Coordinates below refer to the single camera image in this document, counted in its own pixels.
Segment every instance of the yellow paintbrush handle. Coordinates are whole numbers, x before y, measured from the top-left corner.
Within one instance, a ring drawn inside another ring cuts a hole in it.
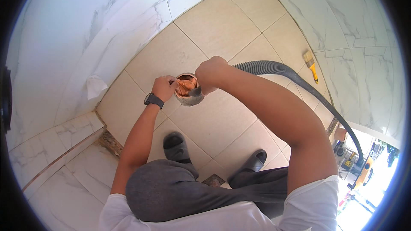
[[[314,76],[314,81],[316,84],[318,84],[318,77],[317,74],[315,73],[315,67],[314,67],[315,63],[313,63],[310,67],[311,71],[312,71],[312,75]]]

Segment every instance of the white t-shirt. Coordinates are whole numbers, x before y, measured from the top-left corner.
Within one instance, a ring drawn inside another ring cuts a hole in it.
[[[99,221],[100,231],[330,231],[337,228],[338,176],[312,182],[291,192],[284,203],[283,218],[276,226],[251,201],[173,219],[144,222],[137,219],[122,194],[111,194]]]

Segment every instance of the man's right arm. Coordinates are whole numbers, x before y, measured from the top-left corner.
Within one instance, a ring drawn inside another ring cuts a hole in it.
[[[214,56],[196,70],[204,94],[220,88],[247,106],[291,147],[287,194],[337,175],[337,163],[322,122],[296,95],[270,80],[249,74]]]

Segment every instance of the gray slipper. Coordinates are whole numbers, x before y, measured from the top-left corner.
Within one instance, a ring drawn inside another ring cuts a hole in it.
[[[258,172],[264,166],[264,163],[265,163],[266,159],[267,159],[267,152],[264,149],[260,149],[260,150],[255,151],[244,162],[244,164],[233,175],[231,175],[227,179],[227,181],[230,183],[230,180],[242,171],[251,170],[251,171],[254,171],[254,172]]]
[[[171,132],[165,136],[163,149],[168,160],[180,163],[191,163],[187,143],[180,132]]]

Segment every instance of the orange cloth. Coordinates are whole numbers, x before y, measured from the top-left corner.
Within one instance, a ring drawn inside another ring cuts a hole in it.
[[[188,96],[188,93],[195,88],[197,85],[197,80],[195,78],[190,78],[187,80],[177,80],[177,94],[181,96]]]

